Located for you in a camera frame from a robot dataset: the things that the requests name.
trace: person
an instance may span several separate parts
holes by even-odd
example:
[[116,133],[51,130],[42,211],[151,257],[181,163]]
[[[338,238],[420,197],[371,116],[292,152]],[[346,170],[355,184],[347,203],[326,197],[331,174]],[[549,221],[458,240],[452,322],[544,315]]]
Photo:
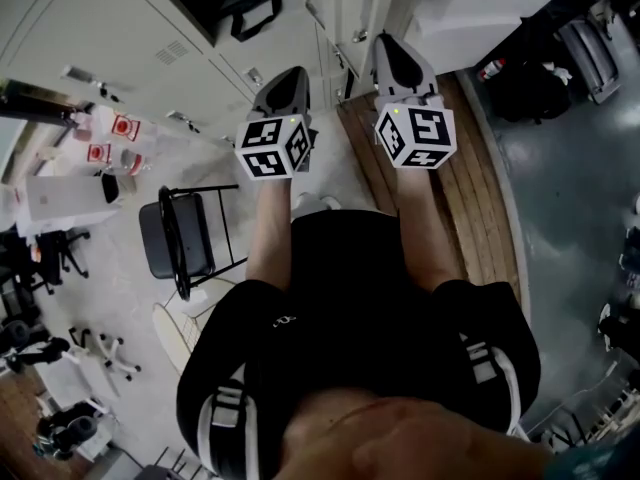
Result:
[[[537,395],[540,360],[513,290],[463,280],[428,171],[399,169],[396,201],[397,217],[296,211],[292,223],[291,180],[263,182],[246,280],[216,306],[178,386],[178,423],[203,463],[203,448],[218,458],[244,450],[244,434],[201,439],[207,404],[228,401],[233,390],[220,386],[233,383],[257,406],[261,478],[289,478],[288,464],[324,456],[315,447],[339,437],[337,422],[375,423],[383,407],[438,407],[471,449],[476,434],[514,430]],[[231,469],[216,473],[243,476]]]

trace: vent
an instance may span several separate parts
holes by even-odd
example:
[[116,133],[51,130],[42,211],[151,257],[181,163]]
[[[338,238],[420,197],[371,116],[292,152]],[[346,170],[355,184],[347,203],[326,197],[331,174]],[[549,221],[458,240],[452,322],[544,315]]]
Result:
[[168,66],[187,53],[189,53],[189,50],[187,50],[180,41],[174,41],[156,53],[155,57]]

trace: office chair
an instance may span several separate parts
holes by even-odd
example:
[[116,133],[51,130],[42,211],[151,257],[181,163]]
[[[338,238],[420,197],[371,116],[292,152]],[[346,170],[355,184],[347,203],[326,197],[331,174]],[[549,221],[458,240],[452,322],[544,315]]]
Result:
[[[151,274],[157,279],[173,278],[182,300],[188,301],[191,289],[247,261],[235,261],[227,229],[222,191],[238,185],[219,185],[193,189],[162,187],[158,202],[140,209],[138,215],[144,250]],[[231,264],[215,269],[209,231],[199,192],[218,192],[222,225]]]

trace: black shirt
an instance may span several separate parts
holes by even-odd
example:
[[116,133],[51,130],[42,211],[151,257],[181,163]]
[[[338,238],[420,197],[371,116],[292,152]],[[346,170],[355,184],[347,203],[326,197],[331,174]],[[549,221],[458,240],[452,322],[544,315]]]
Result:
[[407,275],[398,219],[315,213],[292,224],[286,294],[245,281],[214,310],[180,380],[178,421],[197,450],[202,403],[246,363],[261,443],[267,432],[272,456],[301,398],[331,387],[435,401],[504,431],[506,381],[500,371],[478,384],[467,352],[474,343],[499,347],[513,362],[524,412],[537,393],[540,362],[507,283],[449,281],[428,294]]

